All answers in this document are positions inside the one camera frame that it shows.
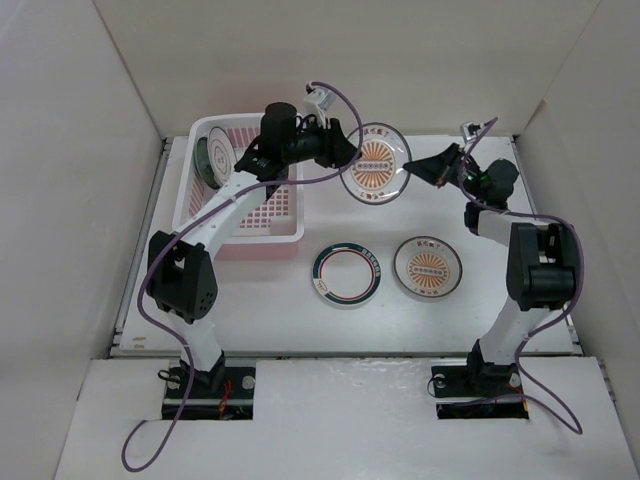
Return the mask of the white plate with flower emblem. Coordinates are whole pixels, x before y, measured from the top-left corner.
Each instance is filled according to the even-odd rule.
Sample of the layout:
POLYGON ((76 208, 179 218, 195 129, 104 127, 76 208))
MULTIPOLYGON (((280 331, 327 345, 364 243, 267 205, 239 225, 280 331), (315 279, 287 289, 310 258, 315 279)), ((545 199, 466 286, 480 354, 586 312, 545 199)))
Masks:
POLYGON ((234 147, 222 128, 212 127, 209 131, 207 152, 212 177, 209 185, 214 189, 219 189, 229 179, 237 161, 234 147))

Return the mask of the dark teal patterned plate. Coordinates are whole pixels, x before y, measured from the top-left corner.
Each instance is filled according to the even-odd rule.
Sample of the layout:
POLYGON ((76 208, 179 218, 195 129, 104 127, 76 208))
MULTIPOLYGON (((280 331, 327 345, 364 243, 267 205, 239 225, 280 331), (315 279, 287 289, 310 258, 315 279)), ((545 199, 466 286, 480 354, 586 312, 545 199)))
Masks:
POLYGON ((201 137, 195 144, 193 162, 198 177, 209 187, 212 186, 212 170, 209 161, 207 138, 201 137))

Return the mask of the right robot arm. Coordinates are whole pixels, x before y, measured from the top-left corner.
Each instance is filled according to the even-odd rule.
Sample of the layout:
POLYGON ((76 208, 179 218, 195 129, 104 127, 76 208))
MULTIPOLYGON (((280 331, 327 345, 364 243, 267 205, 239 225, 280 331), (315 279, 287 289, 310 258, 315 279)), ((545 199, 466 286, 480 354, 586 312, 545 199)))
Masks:
POLYGON ((519 172, 506 159, 481 168, 453 143, 403 168, 432 186, 457 187, 468 198, 465 227, 508 250, 505 304, 489 331, 475 341, 464 366, 434 368, 444 383, 436 394, 444 398, 512 393, 520 385, 516 360, 523 342, 545 318, 577 297, 582 274, 578 242, 558 219, 508 211, 519 172))

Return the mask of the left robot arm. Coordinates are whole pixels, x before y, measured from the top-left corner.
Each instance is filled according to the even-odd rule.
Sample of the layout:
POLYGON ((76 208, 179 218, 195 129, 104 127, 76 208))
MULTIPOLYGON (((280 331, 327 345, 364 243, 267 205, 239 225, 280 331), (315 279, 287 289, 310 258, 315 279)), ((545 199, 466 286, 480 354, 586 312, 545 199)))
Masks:
POLYGON ((338 176, 360 156, 336 118, 316 108, 302 116, 288 103, 268 105, 242 153, 212 121, 194 126, 189 139, 196 179, 213 194, 174 232, 156 232, 149 241, 148 267, 140 298, 176 317, 167 328, 182 348, 189 384, 204 397, 223 387, 224 353, 210 311, 218 294, 213 260, 241 222, 282 186, 299 185, 290 168, 309 160, 338 176))

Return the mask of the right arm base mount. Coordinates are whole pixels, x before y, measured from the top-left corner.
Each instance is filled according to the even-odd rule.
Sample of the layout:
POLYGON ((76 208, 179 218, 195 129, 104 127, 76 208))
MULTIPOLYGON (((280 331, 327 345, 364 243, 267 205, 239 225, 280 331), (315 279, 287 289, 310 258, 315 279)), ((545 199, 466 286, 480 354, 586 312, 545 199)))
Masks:
POLYGON ((528 420, 514 365, 480 367, 433 364, 431 385, 439 420, 528 420))

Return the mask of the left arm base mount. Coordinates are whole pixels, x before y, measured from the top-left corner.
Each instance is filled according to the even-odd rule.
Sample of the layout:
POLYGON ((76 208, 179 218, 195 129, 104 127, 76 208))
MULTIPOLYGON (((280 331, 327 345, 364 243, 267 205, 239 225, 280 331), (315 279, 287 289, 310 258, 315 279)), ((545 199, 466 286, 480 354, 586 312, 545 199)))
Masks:
MULTIPOLYGON (((161 418, 171 420, 181 404, 188 373, 180 366, 160 370, 157 377, 165 383, 161 418)), ((256 368, 227 366, 222 379, 213 388, 195 382, 180 415, 181 420, 245 421, 253 419, 256 368)))

